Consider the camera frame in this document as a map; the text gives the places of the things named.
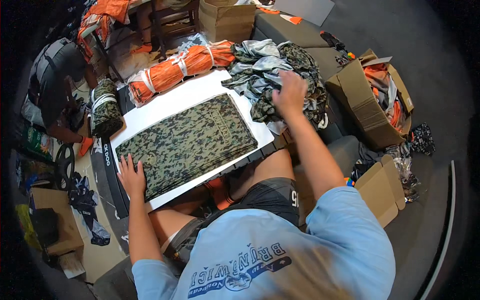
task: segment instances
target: person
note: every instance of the person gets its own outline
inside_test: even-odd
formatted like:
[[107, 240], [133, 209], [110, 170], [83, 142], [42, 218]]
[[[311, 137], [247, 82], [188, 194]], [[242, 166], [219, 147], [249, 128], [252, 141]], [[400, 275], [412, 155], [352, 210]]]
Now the person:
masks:
[[75, 43], [61, 38], [46, 45], [35, 58], [30, 70], [28, 99], [40, 108], [47, 134], [64, 143], [80, 143], [83, 156], [93, 139], [68, 128], [68, 114], [78, 110], [68, 76], [73, 81], [85, 76], [90, 88], [98, 84], [93, 67], [86, 63]]
[[[145, 177], [128, 155], [118, 177], [130, 196], [129, 249], [138, 299], [387, 299], [391, 243], [302, 113], [306, 82], [281, 73], [273, 103], [296, 141], [318, 201], [298, 225], [298, 194], [288, 151], [262, 161], [232, 194], [240, 202], [203, 220], [173, 209], [148, 215]], [[162, 255], [186, 261], [177, 279]]]
[[[179, 10], [192, 0], [152, 0], [155, 1], [155, 9], [157, 11], [171, 8]], [[130, 51], [131, 54], [140, 52], [152, 51], [152, 22], [149, 19], [149, 15], [152, 13], [152, 4], [150, 2], [143, 3], [137, 8], [137, 23], [138, 28], [142, 31], [143, 45], [139, 48]]]

